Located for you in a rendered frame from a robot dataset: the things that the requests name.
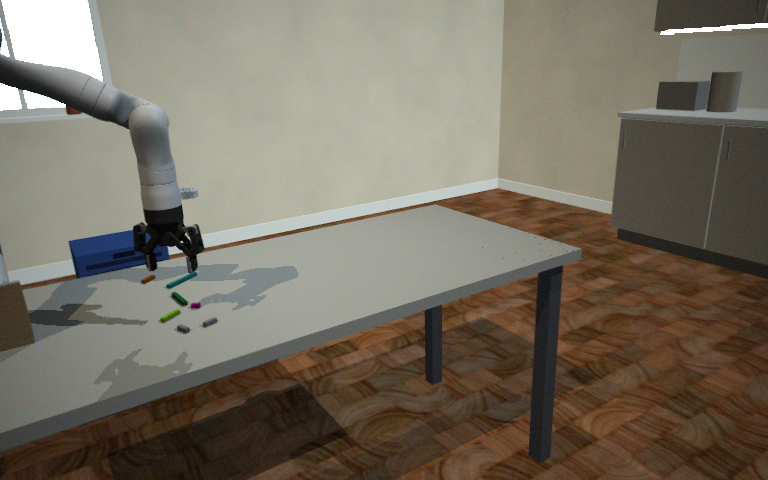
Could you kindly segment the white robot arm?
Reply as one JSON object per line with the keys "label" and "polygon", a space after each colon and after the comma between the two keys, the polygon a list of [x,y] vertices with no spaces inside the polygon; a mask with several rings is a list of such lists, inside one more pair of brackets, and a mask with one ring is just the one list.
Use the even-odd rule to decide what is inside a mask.
{"label": "white robot arm", "polygon": [[0,84],[34,93],[102,121],[129,129],[137,157],[145,210],[178,207],[198,197],[196,188],[179,188],[170,150],[168,116],[159,106],[120,91],[81,71],[15,59],[1,53]]}

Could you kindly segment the turquoise rod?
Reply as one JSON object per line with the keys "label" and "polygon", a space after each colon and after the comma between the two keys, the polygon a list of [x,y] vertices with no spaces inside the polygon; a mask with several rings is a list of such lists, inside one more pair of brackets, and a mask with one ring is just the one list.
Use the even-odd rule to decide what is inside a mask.
{"label": "turquoise rod", "polygon": [[179,284],[181,284],[181,283],[183,283],[183,282],[185,282],[185,281],[187,281],[187,280],[189,280],[189,279],[191,279],[191,278],[193,278],[195,276],[197,276],[197,272],[190,273],[190,274],[188,274],[188,275],[186,275],[186,276],[184,276],[184,277],[182,277],[180,279],[177,279],[177,280],[167,284],[167,288],[170,289],[170,288],[172,288],[174,286],[177,286],[177,285],[179,285]]}

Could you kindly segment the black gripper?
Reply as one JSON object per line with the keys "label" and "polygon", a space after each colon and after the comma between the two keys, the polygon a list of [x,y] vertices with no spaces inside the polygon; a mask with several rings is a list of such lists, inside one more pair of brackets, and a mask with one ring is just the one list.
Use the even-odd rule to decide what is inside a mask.
{"label": "black gripper", "polygon": [[[198,268],[197,254],[204,250],[204,244],[197,224],[187,227],[184,225],[182,204],[172,209],[143,209],[143,211],[147,225],[141,222],[133,226],[134,250],[144,254],[146,267],[149,271],[157,269],[156,256],[153,251],[159,245],[176,246],[182,250],[187,255],[188,272],[195,272]],[[151,236],[147,244],[146,233]],[[191,241],[185,236],[185,233],[190,236]]]}

